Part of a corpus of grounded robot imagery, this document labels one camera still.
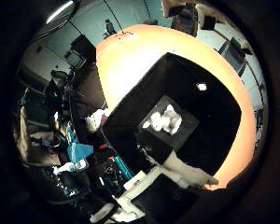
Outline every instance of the red object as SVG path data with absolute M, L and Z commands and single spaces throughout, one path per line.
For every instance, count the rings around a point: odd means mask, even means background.
M 105 148 L 108 148 L 108 146 L 107 145 L 100 145 L 99 146 L 99 149 L 105 149 Z

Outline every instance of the teal object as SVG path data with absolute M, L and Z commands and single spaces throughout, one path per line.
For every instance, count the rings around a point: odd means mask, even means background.
M 86 159 L 93 153 L 93 146 L 80 144 L 76 139 L 76 134 L 70 126 L 67 126 L 67 156 L 73 163 Z
M 119 169 L 121 170 L 123 176 L 127 179 L 132 179 L 133 176 L 131 172 L 128 170 L 128 168 L 125 166 L 123 161 L 120 157 L 114 157 L 114 162 L 118 165 Z

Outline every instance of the white object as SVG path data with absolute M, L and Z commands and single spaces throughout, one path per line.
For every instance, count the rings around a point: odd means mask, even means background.
M 102 116 L 109 117 L 110 111 L 108 108 L 105 110 L 98 109 L 90 117 L 86 117 L 86 126 L 89 132 L 94 133 L 98 130 L 102 122 Z
M 151 125 L 151 128 L 156 132 L 164 130 L 173 135 L 178 131 L 181 122 L 181 116 L 175 112 L 172 105 L 168 105 L 163 115 L 160 112 L 153 113 L 150 119 L 143 124 L 142 128 L 146 129 Z
M 144 192 L 161 174 L 168 176 L 182 189 L 186 189 L 189 186 L 181 175 L 164 169 L 161 166 L 155 166 L 147 175 L 143 171 L 140 171 L 140 173 L 128 181 L 128 184 L 125 186 L 127 190 L 117 199 L 121 208 L 127 213 L 134 213 L 136 218 L 143 217 L 145 213 L 132 204 L 132 199 Z
M 218 181 L 200 168 L 195 168 L 185 164 L 180 160 L 174 151 L 163 164 L 169 170 L 178 173 L 187 183 L 193 187 L 203 187 L 204 185 L 217 185 Z
M 106 215 L 110 213 L 112 208 L 114 207 L 114 204 L 112 203 L 107 203 L 105 204 L 97 213 L 95 213 L 91 217 L 91 223 L 95 223 L 100 221 L 102 218 L 104 218 Z
M 122 209 L 119 209 L 113 216 L 117 222 L 131 222 L 136 220 L 136 214 L 134 213 L 127 213 Z
M 196 87 L 198 88 L 198 90 L 200 91 L 207 91 L 207 86 L 205 83 L 197 83 Z
M 74 172 L 77 170 L 83 170 L 87 167 L 87 163 L 85 160 L 80 160 L 77 163 L 67 162 L 65 165 L 61 167 L 54 166 L 53 173 L 58 175 L 61 172 L 68 171 L 68 172 Z

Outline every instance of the desk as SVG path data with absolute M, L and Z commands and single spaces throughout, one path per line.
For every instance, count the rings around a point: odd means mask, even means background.
M 256 132 L 252 104 L 241 79 L 215 50 L 182 32 L 143 24 L 126 28 L 124 34 L 110 36 L 96 49 L 99 76 L 110 110 L 166 52 L 184 57 L 211 72 L 229 89 L 242 110 L 230 153 L 215 174 L 219 185 L 211 189 L 226 188 L 249 164 Z

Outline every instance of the wall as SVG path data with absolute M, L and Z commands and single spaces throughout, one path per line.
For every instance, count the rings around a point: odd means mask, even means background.
M 48 38 L 44 38 L 32 44 L 25 51 L 21 65 L 22 71 L 27 75 L 39 76 L 47 81 L 51 79 L 52 69 L 69 72 L 69 64 L 46 47 L 48 41 Z
M 162 16 L 161 0 L 146 0 L 147 7 L 152 20 L 158 20 L 160 26 L 171 27 L 172 18 Z
M 147 9 L 142 0 L 108 0 L 106 2 L 110 5 L 123 29 L 134 24 L 143 23 L 148 19 Z M 114 16 L 104 1 L 96 0 L 80 9 L 72 19 L 72 23 L 93 45 L 97 45 L 104 39 L 106 19 L 110 19 L 117 32 L 120 31 Z M 68 23 L 62 30 L 52 36 L 48 46 L 61 56 L 64 56 L 70 49 L 71 42 L 78 36 L 79 32 L 73 25 Z

